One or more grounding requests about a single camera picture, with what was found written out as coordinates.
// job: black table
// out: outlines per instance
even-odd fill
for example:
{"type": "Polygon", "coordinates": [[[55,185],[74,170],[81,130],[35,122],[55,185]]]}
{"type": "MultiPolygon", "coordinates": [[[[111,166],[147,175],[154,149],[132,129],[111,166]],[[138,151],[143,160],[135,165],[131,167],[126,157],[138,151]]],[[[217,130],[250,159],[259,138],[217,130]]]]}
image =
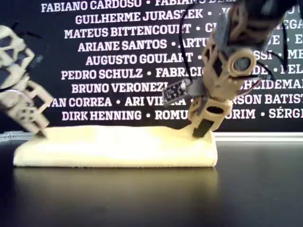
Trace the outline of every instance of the black table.
{"type": "Polygon", "coordinates": [[[1,227],[302,227],[301,143],[218,143],[216,168],[11,167],[1,227]]]}

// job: robotic arm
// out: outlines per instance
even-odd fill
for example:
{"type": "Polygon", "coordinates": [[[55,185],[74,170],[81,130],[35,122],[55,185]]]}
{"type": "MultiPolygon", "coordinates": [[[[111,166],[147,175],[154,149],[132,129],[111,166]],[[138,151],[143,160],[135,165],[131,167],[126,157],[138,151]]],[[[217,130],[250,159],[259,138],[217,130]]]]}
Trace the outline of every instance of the robotic arm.
{"type": "Polygon", "coordinates": [[[43,111],[53,97],[30,80],[28,67],[34,57],[13,29],[0,26],[0,110],[29,132],[43,135],[49,124],[43,111]]]}
{"type": "MultiPolygon", "coordinates": [[[[202,53],[205,64],[202,78],[192,79],[187,70],[189,79],[169,85],[162,92],[166,106],[182,98],[194,98],[188,110],[188,119],[195,128],[194,137],[204,137],[208,131],[217,130],[230,114],[236,96],[252,91],[263,79],[275,80],[271,71],[256,60],[253,51],[267,52],[273,30],[279,24],[282,24],[284,33],[284,59],[271,54],[278,57],[287,69],[288,48],[283,20],[285,13],[296,4],[296,0],[241,0],[220,15],[202,53]],[[257,64],[268,72],[266,77],[252,75],[257,64]],[[248,79],[255,80],[255,83],[248,91],[241,90],[248,79]]],[[[182,43],[182,20],[180,48],[186,69],[189,69],[182,43]]]]}

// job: wire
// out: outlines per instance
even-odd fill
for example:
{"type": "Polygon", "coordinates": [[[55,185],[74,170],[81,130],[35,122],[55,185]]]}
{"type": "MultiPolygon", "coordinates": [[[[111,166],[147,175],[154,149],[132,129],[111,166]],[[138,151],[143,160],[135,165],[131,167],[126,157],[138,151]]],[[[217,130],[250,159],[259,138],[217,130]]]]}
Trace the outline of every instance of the wire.
{"type": "Polygon", "coordinates": [[[198,0],[194,0],[193,3],[190,4],[186,8],[186,10],[184,11],[184,13],[182,14],[181,21],[180,21],[180,24],[179,24],[179,44],[180,44],[180,50],[181,50],[182,58],[183,58],[183,61],[184,61],[184,64],[185,64],[185,69],[187,71],[187,74],[188,74],[188,77],[189,77],[189,80],[190,80],[190,84],[193,83],[193,78],[191,77],[189,63],[188,63],[188,60],[186,58],[186,53],[185,53],[185,49],[184,49],[183,36],[182,36],[182,28],[183,28],[183,24],[184,24],[184,20],[185,20],[185,16],[187,15],[187,12],[191,8],[193,8],[196,5],[196,3],[198,3],[198,0]]]}
{"type": "Polygon", "coordinates": [[[287,30],[285,24],[282,22],[282,29],[283,29],[283,58],[281,58],[278,54],[274,52],[266,51],[268,54],[272,54],[277,57],[281,64],[283,65],[284,71],[288,70],[288,44],[287,44],[287,30]]]}

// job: beige plastic part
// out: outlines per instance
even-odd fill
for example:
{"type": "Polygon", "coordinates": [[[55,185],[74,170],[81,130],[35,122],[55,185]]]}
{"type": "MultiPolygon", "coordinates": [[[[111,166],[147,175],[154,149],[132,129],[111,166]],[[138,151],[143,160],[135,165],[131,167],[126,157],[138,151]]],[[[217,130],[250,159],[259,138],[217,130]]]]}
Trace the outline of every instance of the beige plastic part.
{"type": "Polygon", "coordinates": [[[188,118],[191,121],[192,125],[195,128],[198,128],[201,121],[203,119],[207,119],[209,121],[214,122],[212,127],[210,128],[211,131],[217,130],[221,123],[223,122],[225,116],[229,115],[232,110],[232,101],[225,99],[224,101],[217,101],[212,98],[208,98],[205,103],[203,103],[202,98],[196,98],[189,107],[189,114],[188,118]],[[196,110],[203,106],[201,113],[198,115],[196,110]],[[211,109],[221,109],[221,113],[214,113],[211,109]]]}
{"type": "Polygon", "coordinates": [[[0,40],[6,40],[6,46],[0,46],[0,68],[7,67],[10,76],[4,81],[0,88],[10,87],[17,84],[26,72],[27,66],[33,60],[35,54],[27,48],[24,40],[19,38],[9,27],[0,25],[0,40]],[[27,57],[22,59],[21,65],[15,62],[20,52],[24,51],[27,57]]]}
{"type": "Polygon", "coordinates": [[[213,133],[192,137],[193,126],[74,126],[46,128],[17,148],[15,166],[213,167],[213,133]]]}
{"type": "Polygon", "coordinates": [[[248,76],[253,72],[256,66],[256,57],[250,49],[239,49],[229,59],[219,51],[212,38],[206,44],[205,50],[202,54],[205,67],[203,68],[204,76],[203,82],[211,97],[218,99],[233,100],[237,96],[237,92],[241,90],[244,80],[235,77],[248,76]],[[248,58],[250,60],[249,67],[244,71],[236,70],[234,63],[240,58],[248,58]],[[218,75],[215,71],[214,65],[216,61],[221,64],[221,73],[218,75]]]}
{"type": "Polygon", "coordinates": [[[0,93],[0,103],[8,108],[5,113],[33,134],[48,126],[49,121],[42,112],[52,100],[53,97],[43,87],[30,81],[29,76],[24,76],[12,90],[0,93]],[[39,108],[33,105],[33,99],[36,97],[43,102],[39,108]]]}

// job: folded cloth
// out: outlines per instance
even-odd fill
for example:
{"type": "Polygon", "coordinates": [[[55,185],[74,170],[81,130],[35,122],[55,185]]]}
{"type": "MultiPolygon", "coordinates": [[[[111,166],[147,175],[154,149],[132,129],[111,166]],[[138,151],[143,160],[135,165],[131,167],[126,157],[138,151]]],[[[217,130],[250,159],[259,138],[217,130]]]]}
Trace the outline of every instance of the folded cloth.
{"type": "Polygon", "coordinates": [[[44,131],[16,149],[15,166],[211,167],[217,163],[212,132],[192,136],[191,125],[168,127],[73,126],[44,131]]]}

